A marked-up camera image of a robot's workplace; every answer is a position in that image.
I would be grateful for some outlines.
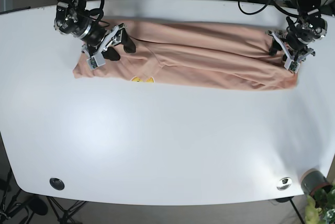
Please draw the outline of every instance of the metal bracket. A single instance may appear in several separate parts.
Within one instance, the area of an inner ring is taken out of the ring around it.
[[[312,48],[307,48],[307,52],[304,55],[301,55],[298,57],[297,61],[294,60],[294,56],[290,54],[286,44],[280,39],[280,34],[274,32],[274,31],[269,31],[269,35],[271,35],[276,42],[280,44],[282,47],[285,55],[287,56],[287,59],[284,64],[284,68],[287,70],[292,70],[294,73],[297,73],[299,70],[299,67],[301,65],[301,62],[307,58],[308,55],[310,54],[315,54],[314,49]]]

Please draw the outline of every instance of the plant pot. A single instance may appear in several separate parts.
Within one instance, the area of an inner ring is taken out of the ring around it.
[[[316,169],[308,170],[300,179],[301,188],[304,194],[314,196],[316,190],[323,188],[326,193],[330,192],[332,185],[324,175]]]

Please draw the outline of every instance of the tripod leg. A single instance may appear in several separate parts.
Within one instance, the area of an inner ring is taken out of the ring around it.
[[[1,211],[5,211],[6,197],[7,197],[7,193],[8,193],[8,189],[9,189],[9,182],[10,182],[10,179],[12,178],[12,175],[13,175],[12,169],[10,169],[8,174],[7,174],[6,188],[5,188],[4,193],[2,195],[2,200],[1,200],[1,204],[0,204],[0,210]]]
[[[33,218],[34,214],[35,214],[35,213],[32,212],[32,214],[30,215],[30,217],[29,217],[28,221],[26,222],[26,224],[29,224],[29,223],[30,223],[30,221],[31,221],[31,219]]]
[[[48,202],[49,202],[49,204],[50,204],[50,206],[51,206],[51,208],[52,208],[52,211],[53,211],[54,214],[56,215],[57,220],[59,221],[59,219],[60,219],[60,218],[59,218],[59,215],[58,215],[58,213],[57,213],[57,211],[56,211],[56,209],[55,209],[53,203],[51,202],[50,197],[47,197],[47,200],[48,200]]]

